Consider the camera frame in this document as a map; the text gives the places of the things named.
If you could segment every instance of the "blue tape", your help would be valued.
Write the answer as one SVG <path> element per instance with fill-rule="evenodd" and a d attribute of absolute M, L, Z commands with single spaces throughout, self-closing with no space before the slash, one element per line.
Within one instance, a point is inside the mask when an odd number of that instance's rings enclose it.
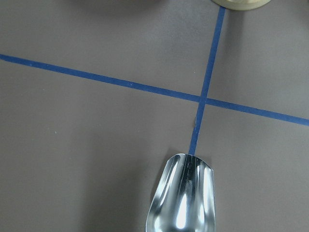
<path fill-rule="evenodd" d="M 219 100 L 210 99 L 210 98 L 207 98 L 206 104 L 225 108 L 225 109 L 241 111 L 241 112 L 248 113 L 248 114 L 259 115 L 259 116 L 269 117 L 273 119 L 278 119 L 281 121 L 292 122 L 292 123 L 296 123 L 300 125 L 309 126 L 309 119 L 280 114 L 280 113 L 276 113 L 276 112 L 272 112 L 268 110 L 260 110 L 260 109 L 256 109 L 253 107 L 238 105 L 238 104 L 229 103 L 225 101 L 219 101 Z"/>
<path fill-rule="evenodd" d="M 11 62 L 11 63 L 31 66 L 34 68 L 49 70 L 49 71 L 53 71 L 57 73 L 64 73 L 64 74 L 68 74 L 72 76 L 78 76 L 78 77 L 82 77 L 82 78 L 86 78 L 90 80 L 101 81 L 101 82 L 105 82 L 105 83 L 109 83 L 113 85 L 138 89 L 138 90 L 142 90 L 146 92 L 157 93 L 157 94 L 166 95 L 166 96 L 179 98 L 179 99 L 184 99 L 184 100 L 188 100 L 192 102 L 199 102 L 199 99 L 200 99 L 199 96 L 188 94 L 188 93 L 182 93 L 182 92 L 177 92 L 177 91 L 173 91 L 173 90 L 169 90 L 165 88 L 148 86 L 148 85 L 139 84 L 139 83 L 132 82 L 132 81 L 126 81 L 126 80 L 98 75 L 94 73 L 83 72 L 83 71 L 79 71 L 75 69 L 69 69 L 65 67 L 41 63 L 41 62 L 32 61 L 28 59 L 22 59 L 22 58 L 17 58 L 17 57 L 2 55 L 2 54 L 0 54 L 0 59 L 5 60 L 7 62 Z"/>
<path fill-rule="evenodd" d="M 190 155 L 195 154 L 195 150 L 197 147 L 198 134 L 199 134 L 199 130 L 200 130 L 203 115 L 204 115 L 205 102 L 206 102 L 206 98 L 207 98 L 207 94 L 209 90 L 209 85 L 211 83 L 211 75 L 212 75 L 214 62 L 216 59 L 224 14 L 225 14 L 225 8 L 221 6 L 219 9 L 218 17 L 217 17 L 217 23 L 216 23 L 216 27 L 214 30 L 212 43 L 211 43 L 211 51 L 210 51 L 209 58 L 208 58 L 208 64 L 206 68 L 204 83 L 203 83 L 203 87 L 201 91 L 200 100 L 198 103 L 196 123 L 193 129 L 193 132 L 192 132 L 191 143 L 190 143 L 190 148 L 189 148 Z"/>

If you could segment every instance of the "scoop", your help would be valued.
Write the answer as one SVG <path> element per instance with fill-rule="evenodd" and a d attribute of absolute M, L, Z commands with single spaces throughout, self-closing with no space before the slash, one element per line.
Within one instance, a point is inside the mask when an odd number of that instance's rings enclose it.
<path fill-rule="evenodd" d="M 213 170 L 206 162 L 188 154 L 167 161 L 146 232 L 215 232 Z"/>

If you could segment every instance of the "metal scoop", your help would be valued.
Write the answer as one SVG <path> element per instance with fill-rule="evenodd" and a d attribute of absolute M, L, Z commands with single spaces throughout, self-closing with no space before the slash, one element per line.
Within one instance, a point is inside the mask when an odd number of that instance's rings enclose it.
<path fill-rule="evenodd" d="M 215 232 L 213 170 L 206 162 L 187 154 L 167 161 L 146 232 Z"/>

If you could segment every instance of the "gray surface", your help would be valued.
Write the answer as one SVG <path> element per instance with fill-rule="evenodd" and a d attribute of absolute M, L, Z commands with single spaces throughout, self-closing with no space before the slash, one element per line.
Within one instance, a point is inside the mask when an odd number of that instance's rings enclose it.
<path fill-rule="evenodd" d="M 209 0 L 1 1 L 3 54 L 200 94 Z"/>
<path fill-rule="evenodd" d="M 218 232 L 308 231 L 308 127 L 207 106 L 201 130 Z"/>
<path fill-rule="evenodd" d="M 0 69 L 0 231 L 143 231 L 162 164 L 188 150 L 197 104 Z"/>
<path fill-rule="evenodd" d="M 82 2 L 1 1 L 0 53 L 200 94 L 218 6 Z M 227 11 L 209 97 L 309 118 L 308 4 Z M 0 231 L 143 232 L 197 104 L 3 61 L 0 82 Z M 217 232 L 307 232 L 308 127 L 205 113 Z"/>
<path fill-rule="evenodd" d="M 309 118 L 309 1 L 226 13 L 209 97 Z"/>

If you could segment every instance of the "beige container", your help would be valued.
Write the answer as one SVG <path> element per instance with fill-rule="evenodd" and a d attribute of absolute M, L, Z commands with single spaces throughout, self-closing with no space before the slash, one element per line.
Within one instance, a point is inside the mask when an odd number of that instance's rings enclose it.
<path fill-rule="evenodd" d="M 246 11 L 258 8 L 270 0 L 213 0 L 215 3 L 232 10 Z"/>

